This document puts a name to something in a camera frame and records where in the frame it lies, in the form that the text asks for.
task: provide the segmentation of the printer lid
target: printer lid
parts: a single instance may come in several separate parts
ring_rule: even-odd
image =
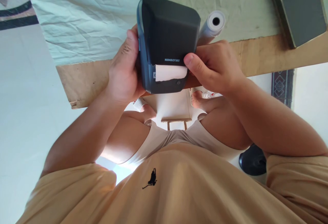
[[[196,51],[197,11],[169,0],[141,0],[139,7],[148,63],[184,66],[185,55]]]

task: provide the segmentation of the fingernail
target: fingernail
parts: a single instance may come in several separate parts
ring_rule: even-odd
[[[187,64],[187,65],[190,64],[190,62],[192,61],[193,58],[194,58],[194,55],[188,54],[186,56],[186,58],[184,59],[184,63]]]
[[[132,38],[133,38],[133,33],[132,33],[131,30],[128,30],[128,31],[126,32],[126,37],[129,38],[129,39],[132,39]]]

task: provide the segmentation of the light green tablecloth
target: light green tablecloth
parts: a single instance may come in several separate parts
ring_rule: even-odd
[[[217,38],[238,41],[279,33],[272,0],[172,0],[196,9],[203,24],[213,10],[227,18]],[[56,65],[111,59],[136,23],[139,0],[32,0]],[[324,0],[326,14],[328,0]]]

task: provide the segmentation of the t-shirt logo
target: t-shirt logo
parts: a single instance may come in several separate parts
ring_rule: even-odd
[[[148,185],[146,185],[145,187],[143,187],[143,189],[145,189],[146,187],[150,186],[150,185],[155,185],[156,184],[156,168],[153,169],[151,176],[150,176],[150,181],[148,181]]]

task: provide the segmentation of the leg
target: leg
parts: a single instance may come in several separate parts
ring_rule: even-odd
[[[200,91],[192,95],[193,106],[208,114],[201,124],[214,138],[237,150],[245,150],[253,143],[224,97],[203,99]]]
[[[150,127],[144,123],[155,117],[156,112],[148,104],[142,106],[141,112],[124,111],[101,156],[117,164],[129,160],[149,134]]]

